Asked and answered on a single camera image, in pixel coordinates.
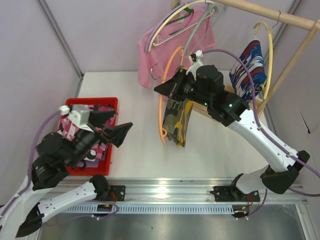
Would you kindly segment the pink camouflage trousers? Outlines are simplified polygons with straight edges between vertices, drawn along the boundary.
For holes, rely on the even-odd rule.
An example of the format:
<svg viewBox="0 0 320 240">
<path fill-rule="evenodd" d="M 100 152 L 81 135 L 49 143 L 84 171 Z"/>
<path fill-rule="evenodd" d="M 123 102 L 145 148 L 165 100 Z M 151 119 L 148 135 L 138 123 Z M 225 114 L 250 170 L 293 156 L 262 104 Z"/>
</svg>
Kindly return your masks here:
<svg viewBox="0 0 320 240">
<path fill-rule="evenodd" d="M 91 111 L 102 112 L 102 111 L 114 110 L 114 108 L 111 105 L 87 104 L 86 107 Z M 77 128 L 73 123 L 71 123 L 71 121 L 67 117 L 61 118 L 58 122 L 57 133 L 59 133 L 60 135 L 62 135 L 63 137 L 65 137 L 70 141 L 74 138 L 78 130 L 79 128 Z M 107 145 L 104 145 L 102 143 L 96 144 L 86 154 L 83 160 L 86 160 L 86 161 L 99 160 L 99 162 L 101 162 L 104 160 L 107 150 L 108 150 Z"/>
</svg>

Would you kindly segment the green yellow camouflage trousers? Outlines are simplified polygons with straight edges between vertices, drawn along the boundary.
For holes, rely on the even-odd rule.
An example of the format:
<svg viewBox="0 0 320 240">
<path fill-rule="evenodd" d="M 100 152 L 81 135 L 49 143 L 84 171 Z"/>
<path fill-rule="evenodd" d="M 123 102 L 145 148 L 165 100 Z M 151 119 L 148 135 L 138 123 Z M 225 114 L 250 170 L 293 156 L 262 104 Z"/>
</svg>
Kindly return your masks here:
<svg viewBox="0 0 320 240">
<path fill-rule="evenodd" d="M 163 116 L 162 129 L 166 137 L 178 147 L 185 147 L 193 102 L 185 99 L 175 100 L 170 97 L 171 91 L 167 88 L 163 96 L 167 97 Z"/>
</svg>

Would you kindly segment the orange hanger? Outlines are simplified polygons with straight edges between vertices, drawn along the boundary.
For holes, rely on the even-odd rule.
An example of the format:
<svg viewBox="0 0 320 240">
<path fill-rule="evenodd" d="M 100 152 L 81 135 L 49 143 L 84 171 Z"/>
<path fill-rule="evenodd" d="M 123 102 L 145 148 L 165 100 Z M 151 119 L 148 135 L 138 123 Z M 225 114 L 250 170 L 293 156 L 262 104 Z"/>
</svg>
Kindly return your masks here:
<svg viewBox="0 0 320 240">
<path fill-rule="evenodd" d="M 168 62 L 166 64 L 166 67 L 165 67 L 165 70 L 164 70 L 164 74 L 163 74 L 163 77 L 162 77 L 162 81 L 161 81 L 162 84 L 165 83 L 165 81 L 167 79 L 167 75 L 168 75 L 169 69 L 170 69 L 171 64 L 172 64 L 172 61 L 173 61 L 173 59 L 175 58 L 175 56 L 177 54 L 180 55 L 180 63 L 181 64 L 183 63 L 184 55 L 185 55 L 184 54 L 184 49 L 185 49 L 184 46 L 179 46 L 173 51 L 172 55 L 170 56 L 170 58 L 169 58 L 169 60 L 168 60 Z M 159 131 L 159 136 L 160 136 L 161 143 L 165 147 L 167 145 L 165 137 L 167 136 L 168 132 L 163 129 L 162 107 L 163 107 L 163 96 L 160 95 L 159 99 L 158 99 L 158 131 Z"/>
</svg>

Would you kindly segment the mint green hanger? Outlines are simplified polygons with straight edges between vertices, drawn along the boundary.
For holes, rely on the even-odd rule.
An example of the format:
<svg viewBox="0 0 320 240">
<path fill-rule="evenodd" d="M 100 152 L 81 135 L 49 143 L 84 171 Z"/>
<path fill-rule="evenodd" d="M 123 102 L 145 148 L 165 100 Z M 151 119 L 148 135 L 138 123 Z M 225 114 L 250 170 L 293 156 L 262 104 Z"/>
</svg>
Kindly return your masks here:
<svg viewBox="0 0 320 240">
<path fill-rule="evenodd" d="M 190 45 L 190 42 L 191 40 L 194 38 L 194 35 L 197 33 L 197 30 L 198 28 L 200 27 L 200 25 L 202 24 L 202 22 L 205 20 L 205 19 L 211 19 L 212 15 L 215 13 L 215 12 L 219 12 L 219 7 L 218 7 L 218 3 L 215 2 L 215 3 L 207 3 L 207 9 L 205 11 L 205 13 L 202 15 L 202 17 L 200 18 L 200 20 L 196 23 L 194 29 L 192 30 L 191 32 L 191 35 L 189 36 L 189 39 L 187 40 L 185 46 L 184 46 L 184 49 L 183 49 L 183 55 L 184 55 L 184 58 L 186 59 L 187 56 L 189 54 L 192 53 L 193 50 L 196 49 L 196 47 L 201 43 L 201 41 L 207 36 L 207 34 L 209 33 L 209 30 L 207 29 L 203 36 L 198 40 L 198 42 L 194 45 L 194 47 L 188 51 L 189 49 L 189 45 Z"/>
</svg>

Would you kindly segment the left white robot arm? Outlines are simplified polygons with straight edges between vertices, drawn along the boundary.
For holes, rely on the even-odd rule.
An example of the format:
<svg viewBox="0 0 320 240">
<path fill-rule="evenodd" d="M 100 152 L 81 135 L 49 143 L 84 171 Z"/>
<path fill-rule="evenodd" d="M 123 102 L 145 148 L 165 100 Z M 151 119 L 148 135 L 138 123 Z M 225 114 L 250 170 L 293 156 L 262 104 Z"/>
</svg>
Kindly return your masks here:
<svg viewBox="0 0 320 240">
<path fill-rule="evenodd" d="M 96 174 L 74 190 L 43 200 L 85 158 L 98 142 L 120 147 L 132 122 L 105 126 L 115 111 L 92 111 L 84 105 L 61 106 L 40 126 L 29 154 L 28 170 L 20 188 L 0 208 L 0 238 L 13 240 L 28 236 L 64 210 L 87 201 L 107 201 L 111 186 L 104 175 Z M 57 132 L 39 139 L 44 127 L 56 116 L 65 116 L 78 127 L 69 140 Z"/>
</svg>

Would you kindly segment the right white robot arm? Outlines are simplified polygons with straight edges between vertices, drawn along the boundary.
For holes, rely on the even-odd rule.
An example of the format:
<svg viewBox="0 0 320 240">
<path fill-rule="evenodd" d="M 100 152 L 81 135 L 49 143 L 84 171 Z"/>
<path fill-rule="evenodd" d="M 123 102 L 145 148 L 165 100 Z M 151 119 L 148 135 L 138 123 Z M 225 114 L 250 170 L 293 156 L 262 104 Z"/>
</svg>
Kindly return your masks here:
<svg viewBox="0 0 320 240">
<path fill-rule="evenodd" d="M 310 158 L 305 150 L 289 147 L 272 131 L 264 129 L 249 105 L 225 89 L 224 76 L 214 65 L 200 66 L 195 74 L 180 68 L 154 91 L 175 101 L 190 100 L 206 107 L 212 119 L 242 136 L 264 157 L 267 166 L 240 173 L 231 182 L 229 188 L 235 198 L 263 189 L 284 194 Z"/>
</svg>

